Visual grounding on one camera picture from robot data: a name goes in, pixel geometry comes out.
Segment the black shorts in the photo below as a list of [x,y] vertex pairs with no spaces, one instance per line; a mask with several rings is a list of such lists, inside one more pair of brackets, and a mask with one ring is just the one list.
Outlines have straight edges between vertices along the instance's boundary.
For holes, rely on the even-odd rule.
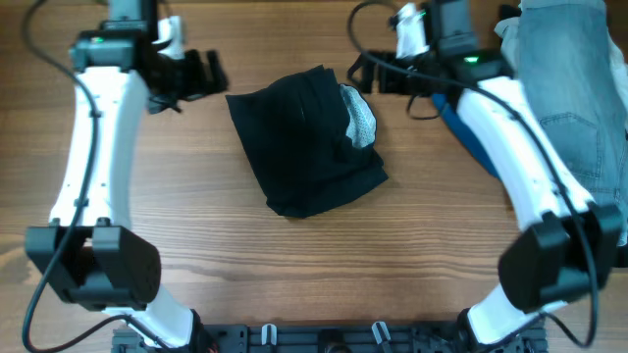
[[304,219],[350,203],[388,176],[377,120],[352,86],[322,66],[226,98],[249,164],[280,216]]

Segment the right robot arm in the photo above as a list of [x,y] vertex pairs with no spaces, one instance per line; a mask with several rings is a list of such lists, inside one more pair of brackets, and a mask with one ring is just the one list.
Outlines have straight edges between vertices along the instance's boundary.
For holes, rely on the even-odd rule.
[[558,309],[588,298],[588,337],[599,292],[615,265],[623,220],[576,180],[535,119],[521,82],[496,49],[483,49],[463,1],[393,6],[391,58],[363,50],[381,79],[404,80],[412,96],[440,93],[485,151],[507,191],[519,237],[500,256],[498,285],[463,310],[455,352],[501,349]]

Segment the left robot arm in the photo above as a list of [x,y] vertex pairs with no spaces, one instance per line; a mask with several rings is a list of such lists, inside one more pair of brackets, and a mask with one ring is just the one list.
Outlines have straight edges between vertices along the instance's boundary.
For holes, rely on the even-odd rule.
[[154,352],[215,352],[198,314],[161,281],[158,250],[132,231],[129,187],[142,117],[224,92],[215,52],[184,46],[183,21],[164,1],[113,1],[108,18],[81,32],[66,76],[76,89],[68,164],[44,227],[25,250],[45,288],[65,303],[121,321]]

